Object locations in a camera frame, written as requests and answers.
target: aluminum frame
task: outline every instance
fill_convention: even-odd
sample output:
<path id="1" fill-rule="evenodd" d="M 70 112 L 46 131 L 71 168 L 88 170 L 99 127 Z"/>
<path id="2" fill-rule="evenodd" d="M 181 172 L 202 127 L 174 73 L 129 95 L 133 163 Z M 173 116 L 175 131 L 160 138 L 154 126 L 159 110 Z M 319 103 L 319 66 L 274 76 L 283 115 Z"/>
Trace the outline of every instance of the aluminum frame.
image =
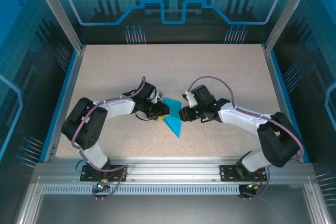
<path id="1" fill-rule="evenodd" d="M 283 8 L 279 19 L 277 20 L 276 24 L 274 25 L 273 30 L 271 31 L 266 43 L 266 52 L 271 52 L 273 46 L 275 45 L 276 41 L 280 37 L 282 31 L 284 30 L 285 26 L 287 25 L 288 20 L 292 16 L 293 12 L 297 8 L 300 0 L 288 0 L 287 4 Z"/>
<path id="2" fill-rule="evenodd" d="M 65 13 L 61 3 L 59 0 L 46 0 L 51 11 L 55 15 L 56 19 L 58 20 L 59 24 L 61 25 L 64 33 L 68 37 L 70 43 L 72 44 L 73 48 L 78 52 L 81 53 L 82 44 L 72 27 L 70 20 L 68 19 L 67 14 Z"/>
<path id="3" fill-rule="evenodd" d="M 129 164 L 129 172 L 123 185 L 238 185 L 246 183 L 221 182 L 219 165 L 235 164 L 236 158 L 116 158 L 113 164 Z M 80 173 L 75 171 L 77 160 L 37 164 L 29 185 L 17 224 L 33 223 L 38 214 L 38 206 L 46 185 L 94 185 L 80 182 Z M 306 188 L 307 199 L 316 223 L 329 224 L 332 220 L 323 201 L 317 180 L 309 163 L 290 162 L 283 168 L 270 167 L 270 185 L 300 184 Z"/>

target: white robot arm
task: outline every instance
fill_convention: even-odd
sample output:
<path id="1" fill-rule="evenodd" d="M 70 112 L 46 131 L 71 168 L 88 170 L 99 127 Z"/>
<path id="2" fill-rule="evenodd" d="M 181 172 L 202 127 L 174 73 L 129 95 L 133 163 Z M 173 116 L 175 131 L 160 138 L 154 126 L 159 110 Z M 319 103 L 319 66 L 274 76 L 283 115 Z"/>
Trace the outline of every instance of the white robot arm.
<path id="1" fill-rule="evenodd" d="M 261 148 L 245 154 L 236 164 L 237 172 L 241 177 L 269 165 L 283 167 L 300 149 L 297 142 L 285 131 L 267 120 L 277 121 L 298 138 L 283 113 L 260 114 L 234 106 L 231 101 L 223 98 L 216 100 L 204 85 L 186 91 L 183 97 L 188 101 L 189 106 L 179 112 L 182 121 L 191 122 L 201 119 L 202 123 L 209 121 L 229 123 L 259 137 Z"/>
<path id="2" fill-rule="evenodd" d="M 76 137 L 75 145 L 79 147 L 79 151 L 88 162 L 99 169 L 109 169 L 110 167 L 110 160 L 102 151 L 98 142 L 106 120 L 119 115 L 137 113 L 138 111 L 143 112 L 148 120 L 157 120 L 170 114 L 169 107 L 161 101 L 162 93 L 157 91 L 155 86 L 145 82 L 137 95 L 127 98 L 134 91 L 136 90 L 124 93 L 120 100 L 104 102 L 97 107 Z M 82 98 L 77 102 L 61 130 L 70 141 L 86 114 L 99 103 L 101 101 L 91 101 L 88 98 Z"/>

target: blue triangular object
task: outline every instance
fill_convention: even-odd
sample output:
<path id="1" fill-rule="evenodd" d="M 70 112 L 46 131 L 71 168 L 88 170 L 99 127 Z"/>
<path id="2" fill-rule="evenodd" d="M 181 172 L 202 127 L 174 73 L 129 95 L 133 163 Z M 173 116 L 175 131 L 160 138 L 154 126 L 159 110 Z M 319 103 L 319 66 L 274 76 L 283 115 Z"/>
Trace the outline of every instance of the blue triangular object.
<path id="1" fill-rule="evenodd" d="M 163 122 L 165 122 L 165 124 L 175 133 L 177 137 L 180 137 L 182 121 L 178 116 L 178 112 L 182 108 L 182 103 L 169 98 L 164 98 L 163 103 L 167 104 L 170 108 L 170 115 L 166 116 L 163 119 Z"/>

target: black mounting plate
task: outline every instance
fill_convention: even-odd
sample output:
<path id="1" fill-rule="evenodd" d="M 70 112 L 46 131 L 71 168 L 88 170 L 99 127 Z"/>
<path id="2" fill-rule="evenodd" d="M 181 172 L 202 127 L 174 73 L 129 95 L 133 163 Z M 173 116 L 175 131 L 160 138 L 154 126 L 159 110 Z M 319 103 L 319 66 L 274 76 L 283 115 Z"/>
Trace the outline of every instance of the black mounting plate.
<path id="1" fill-rule="evenodd" d="M 121 165 L 111 165 L 109 169 L 115 169 L 120 167 Z M 111 178 L 109 178 L 109 182 L 118 182 L 122 173 L 123 173 L 123 169 L 116 171 L 115 175 L 112 176 Z M 107 177 L 109 175 L 109 173 L 103 173 L 103 172 L 99 172 L 95 169 L 93 169 L 90 165 L 83 165 L 82 167 L 82 171 L 81 171 L 81 175 L 80 175 L 80 181 L 83 182 L 99 182 L 101 181 L 103 178 Z M 122 182 L 126 181 L 126 174 L 123 177 L 123 179 L 121 180 Z"/>
<path id="2" fill-rule="evenodd" d="M 261 168 L 254 173 L 247 175 L 246 179 L 242 179 L 237 173 L 236 165 L 220 165 L 219 174 L 221 175 L 221 182 L 259 182 L 260 177 L 256 172 L 262 173 L 263 181 L 267 181 L 266 169 Z"/>

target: speckled tabletop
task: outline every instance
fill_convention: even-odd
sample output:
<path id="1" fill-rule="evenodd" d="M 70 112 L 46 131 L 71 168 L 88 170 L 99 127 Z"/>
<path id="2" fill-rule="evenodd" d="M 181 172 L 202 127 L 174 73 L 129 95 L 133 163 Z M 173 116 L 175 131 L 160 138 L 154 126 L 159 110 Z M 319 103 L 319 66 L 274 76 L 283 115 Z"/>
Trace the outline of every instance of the speckled tabletop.
<path id="1" fill-rule="evenodd" d="M 86 47 L 69 112 L 82 97 L 104 100 L 139 86 L 141 77 L 164 97 L 187 102 L 181 94 L 193 80 L 213 75 L 226 81 L 238 106 L 261 113 L 279 111 L 261 45 L 90 45 Z M 202 80 L 216 99 L 230 100 L 215 80 Z M 242 156 L 260 146 L 258 137 L 234 125 L 200 121 L 182 123 L 181 138 L 163 121 L 143 122 L 135 115 L 106 121 L 100 145 L 110 157 Z M 78 158 L 61 136 L 60 158 Z"/>

